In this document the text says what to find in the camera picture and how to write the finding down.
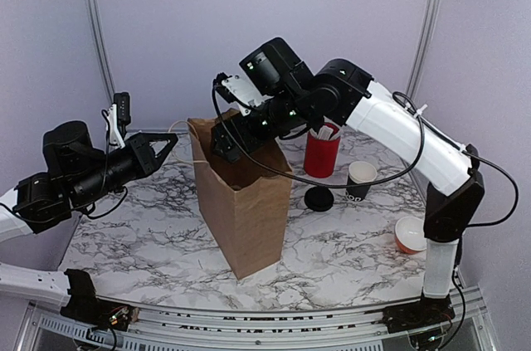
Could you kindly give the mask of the brown paper bag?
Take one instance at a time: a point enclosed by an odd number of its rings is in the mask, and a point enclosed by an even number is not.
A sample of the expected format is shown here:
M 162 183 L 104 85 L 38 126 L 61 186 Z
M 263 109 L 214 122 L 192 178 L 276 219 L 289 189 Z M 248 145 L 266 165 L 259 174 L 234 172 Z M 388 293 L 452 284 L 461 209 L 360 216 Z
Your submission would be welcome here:
M 280 260 L 290 207 L 292 182 L 246 157 L 228 163 L 212 152 L 215 119 L 175 121 L 191 140 L 199 210 L 239 280 Z

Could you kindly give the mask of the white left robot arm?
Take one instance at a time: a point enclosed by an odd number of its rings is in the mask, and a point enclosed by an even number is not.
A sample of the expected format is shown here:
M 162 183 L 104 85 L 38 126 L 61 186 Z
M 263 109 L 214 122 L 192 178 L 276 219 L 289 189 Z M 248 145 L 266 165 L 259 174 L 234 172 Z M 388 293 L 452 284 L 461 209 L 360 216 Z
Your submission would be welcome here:
M 95 204 L 110 193 L 126 195 L 127 183 L 156 173 L 178 137 L 137 133 L 124 147 L 105 152 L 93 147 L 87 125 L 66 122 L 43 136 L 47 170 L 25 178 L 1 197 L 1 239 L 38 234 L 76 212 L 93 218 Z M 1 265 L 2 293 L 59 307 L 61 315 L 100 328 L 125 330 L 129 305 L 100 299 L 82 270 L 39 271 Z

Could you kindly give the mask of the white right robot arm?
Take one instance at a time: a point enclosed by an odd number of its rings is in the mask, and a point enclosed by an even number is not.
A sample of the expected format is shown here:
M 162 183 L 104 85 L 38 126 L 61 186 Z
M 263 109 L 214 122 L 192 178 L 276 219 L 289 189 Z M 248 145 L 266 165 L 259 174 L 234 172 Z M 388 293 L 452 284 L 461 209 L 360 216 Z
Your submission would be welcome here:
M 383 323 L 396 333 L 453 319 L 449 292 L 462 235 L 485 194 L 476 149 L 453 144 L 404 94 L 391 92 L 350 61 L 329 61 L 317 73 L 303 62 L 285 64 L 267 57 L 253 58 L 243 67 L 244 77 L 221 73 L 212 82 L 214 99 L 240 108 L 212 130 L 213 152 L 228 162 L 251 158 L 266 142 L 300 126 L 317 128 L 326 120 L 389 148 L 428 179 L 427 250 L 420 299 L 387 307 Z

